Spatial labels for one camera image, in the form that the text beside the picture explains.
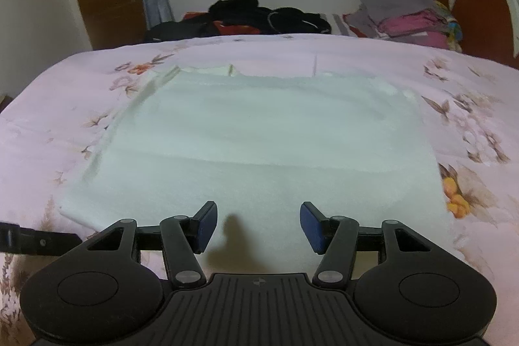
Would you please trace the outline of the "white towel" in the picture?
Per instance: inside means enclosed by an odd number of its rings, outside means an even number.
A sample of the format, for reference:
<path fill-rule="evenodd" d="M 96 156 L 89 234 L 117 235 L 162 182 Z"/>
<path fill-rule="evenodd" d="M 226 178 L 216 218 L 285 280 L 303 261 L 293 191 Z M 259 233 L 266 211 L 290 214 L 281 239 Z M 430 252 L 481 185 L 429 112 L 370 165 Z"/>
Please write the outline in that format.
<path fill-rule="evenodd" d="M 302 203 L 368 227 L 401 221 L 452 249 L 452 218 L 414 92 L 378 77 L 163 73 L 63 187 L 67 218 L 155 226 L 205 203 L 208 272 L 313 272 Z"/>

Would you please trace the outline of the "folded grey pink clothes stack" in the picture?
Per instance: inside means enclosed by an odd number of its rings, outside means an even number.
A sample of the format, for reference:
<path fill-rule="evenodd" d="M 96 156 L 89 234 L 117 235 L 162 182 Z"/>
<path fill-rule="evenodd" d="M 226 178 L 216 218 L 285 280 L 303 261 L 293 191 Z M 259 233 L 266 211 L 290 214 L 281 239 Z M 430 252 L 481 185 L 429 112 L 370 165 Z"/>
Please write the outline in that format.
<path fill-rule="evenodd" d="M 462 51 L 459 22 L 436 0 L 361 0 L 343 20 L 359 38 Z"/>

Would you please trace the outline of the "black clothes pile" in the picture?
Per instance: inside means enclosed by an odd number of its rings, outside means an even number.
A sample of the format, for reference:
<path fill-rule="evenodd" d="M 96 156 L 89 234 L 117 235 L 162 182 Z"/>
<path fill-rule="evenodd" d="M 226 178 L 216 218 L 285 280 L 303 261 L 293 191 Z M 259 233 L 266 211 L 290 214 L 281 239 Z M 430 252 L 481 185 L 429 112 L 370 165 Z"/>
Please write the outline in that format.
<path fill-rule="evenodd" d="M 206 12 L 188 12 L 146 31 L 145 43 L 235 35 L 330 34 L 331 25 L 319 14 L 293 7 L 269 9 L 258 0 L 219 0 Z"/>

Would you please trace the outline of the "pink floral bed sheet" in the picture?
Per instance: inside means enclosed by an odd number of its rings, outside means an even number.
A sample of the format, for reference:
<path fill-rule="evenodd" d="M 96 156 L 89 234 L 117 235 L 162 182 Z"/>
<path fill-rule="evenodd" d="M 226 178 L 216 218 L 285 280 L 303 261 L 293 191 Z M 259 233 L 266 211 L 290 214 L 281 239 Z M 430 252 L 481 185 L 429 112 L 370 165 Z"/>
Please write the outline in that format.
<path fill-rule="evenodd" d="M 235 36 L 73 55 L 1 115 L 1 218 L 89 233 L 55 196 L 118 111 L 158 72 L 314 77 L 363 72 L 417 96 L 453 216 L 455 251 L 498 295 L 487 340 L 518 342 L 518 73 L 434 48 L 342 36 Z"/>

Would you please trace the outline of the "striped pillow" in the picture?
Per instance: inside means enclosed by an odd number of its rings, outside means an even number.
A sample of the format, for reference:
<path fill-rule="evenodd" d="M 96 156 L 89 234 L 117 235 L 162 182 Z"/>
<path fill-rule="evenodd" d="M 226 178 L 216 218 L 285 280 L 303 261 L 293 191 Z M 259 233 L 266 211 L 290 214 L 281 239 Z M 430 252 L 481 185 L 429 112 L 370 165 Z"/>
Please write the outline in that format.
<path fill-rule="evenodd" d="M 332 35 L 341 35 L 347 37 L 355 37 L 356 35 L 350 30 L 341 14 L 337 13 L 320 13 L 320 17 L 324 19 L 331 27 Z"/>

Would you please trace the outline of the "red white headboard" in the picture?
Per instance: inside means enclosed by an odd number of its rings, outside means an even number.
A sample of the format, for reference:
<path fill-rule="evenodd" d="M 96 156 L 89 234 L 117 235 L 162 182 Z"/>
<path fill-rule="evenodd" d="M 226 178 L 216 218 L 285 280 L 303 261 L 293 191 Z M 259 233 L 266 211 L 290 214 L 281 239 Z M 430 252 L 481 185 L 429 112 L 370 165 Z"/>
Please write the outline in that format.
<path fill-rule="evenodd" d="M 518 68 L 518 0 L 437 1 L 459 22 L 464 54 Z"/>

